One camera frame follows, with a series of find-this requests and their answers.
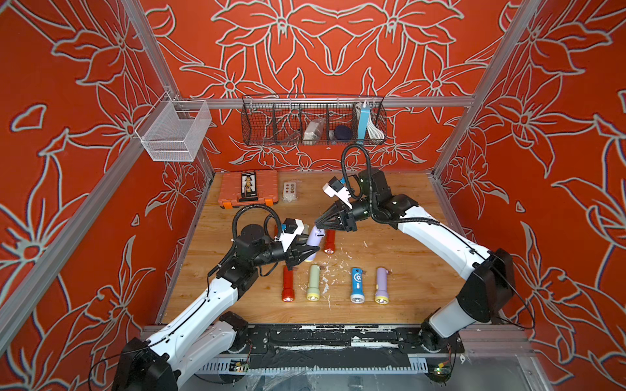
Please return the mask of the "purple flashlight back row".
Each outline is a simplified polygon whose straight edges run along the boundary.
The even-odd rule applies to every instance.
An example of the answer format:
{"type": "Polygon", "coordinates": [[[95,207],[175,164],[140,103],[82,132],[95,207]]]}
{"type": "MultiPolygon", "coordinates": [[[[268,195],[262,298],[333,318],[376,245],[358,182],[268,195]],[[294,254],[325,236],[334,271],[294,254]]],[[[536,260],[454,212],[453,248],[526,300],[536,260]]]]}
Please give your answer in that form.
{"type": "MultiPolygon", "coordinates": [[[[316,246],[316,247],[320,247],[320,244],[322,242],[322,239],[324,239],[326,233],[324,229],[320,229],[317,226],[313,226],[311,228],[311,231],[309,233],[308,239],[306,244],[308,246],[316,246]]],[[[306,262],[312,262],[315,260],[316,258],[316,254],[319,252],[319,249],[316,250],[316,252],[312,253],[307,259],[306,262]]]]}

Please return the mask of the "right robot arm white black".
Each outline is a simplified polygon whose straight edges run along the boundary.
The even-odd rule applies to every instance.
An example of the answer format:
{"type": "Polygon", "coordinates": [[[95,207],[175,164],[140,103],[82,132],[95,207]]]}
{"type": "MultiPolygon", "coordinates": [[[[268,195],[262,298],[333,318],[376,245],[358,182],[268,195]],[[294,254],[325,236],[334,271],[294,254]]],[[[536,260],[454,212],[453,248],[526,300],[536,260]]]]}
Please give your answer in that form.
{"type": "Polygon", "coordinates": [[[516,292],[512,256],[460,236],[416,200],[394,194],[385,174],[373,169],[370,159],[365,163],[365,170],[355,177],[357,189],[351,188],[346,169],[340,178],[324,184],[324,193],[335,202],[316,219],[316,227],[351,232],[359,221],[371,218],[416,239],[463,278],[458,295],[420,325],[420,340],[427,350],[438,351],[462,329],[495,319],[516,292]]]}

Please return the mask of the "green flashlight front row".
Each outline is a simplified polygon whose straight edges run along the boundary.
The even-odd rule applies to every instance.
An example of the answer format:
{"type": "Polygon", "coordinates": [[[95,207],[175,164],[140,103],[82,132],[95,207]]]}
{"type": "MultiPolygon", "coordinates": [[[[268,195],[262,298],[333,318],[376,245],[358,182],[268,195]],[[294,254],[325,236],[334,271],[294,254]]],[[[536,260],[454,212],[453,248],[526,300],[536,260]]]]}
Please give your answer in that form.
{"type": "Polygon", "coordinates": [[[319,301],[320,299],[320,267],[316,264],[312,264],[309,270],[306,299],[308,301],[319,301]]]}

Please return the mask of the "red flashlight front row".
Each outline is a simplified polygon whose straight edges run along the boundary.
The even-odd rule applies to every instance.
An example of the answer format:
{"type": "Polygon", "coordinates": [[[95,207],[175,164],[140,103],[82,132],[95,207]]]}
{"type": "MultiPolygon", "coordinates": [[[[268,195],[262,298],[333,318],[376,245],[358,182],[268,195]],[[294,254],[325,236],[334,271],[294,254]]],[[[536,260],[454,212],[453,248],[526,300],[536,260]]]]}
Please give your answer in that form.
{"type": "Polygon", "coordinates": [[[288,267],[283,268],[281,298],[283,302],[292,302],[295,300],[295,291],[293,289],[293,270],[288,267]]]}

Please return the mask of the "blue flashlight front row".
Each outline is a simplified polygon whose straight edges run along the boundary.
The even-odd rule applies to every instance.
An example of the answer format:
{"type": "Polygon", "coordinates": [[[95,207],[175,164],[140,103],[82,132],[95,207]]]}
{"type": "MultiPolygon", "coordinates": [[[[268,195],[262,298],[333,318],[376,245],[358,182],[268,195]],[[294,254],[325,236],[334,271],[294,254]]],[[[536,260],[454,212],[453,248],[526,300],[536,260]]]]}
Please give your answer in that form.
{"type": "Polygon", "coordinates": [[[363,271],[358,267],[354,267],[351,269],[350,301],[355,304],[360,304],[365,301],[363,288],[363,271]]]}

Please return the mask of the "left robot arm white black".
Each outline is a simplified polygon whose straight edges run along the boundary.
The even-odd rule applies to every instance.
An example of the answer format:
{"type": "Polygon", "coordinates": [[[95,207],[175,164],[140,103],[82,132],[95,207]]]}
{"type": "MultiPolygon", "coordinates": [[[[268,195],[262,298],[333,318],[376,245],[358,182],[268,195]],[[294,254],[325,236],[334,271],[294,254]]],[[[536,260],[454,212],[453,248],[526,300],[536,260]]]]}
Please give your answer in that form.
{"type": "Polygon", "coordinates": [[[272,236],[267,224],[239,228],[240,218],[253,210],[240,209],[231,224],[231,247],[207,275],[207,288],[173,321],[147,340],[128,342],[117,364],[114,390],[179,390],[212,358],[231,348],[246,345],[248,324],[231,312],[262,276],[262,267],[289,269],[314,257],[323,231],[305,231],[303,221],[280,220],[271,207],[261,208],[276,224],[272,236]]]}

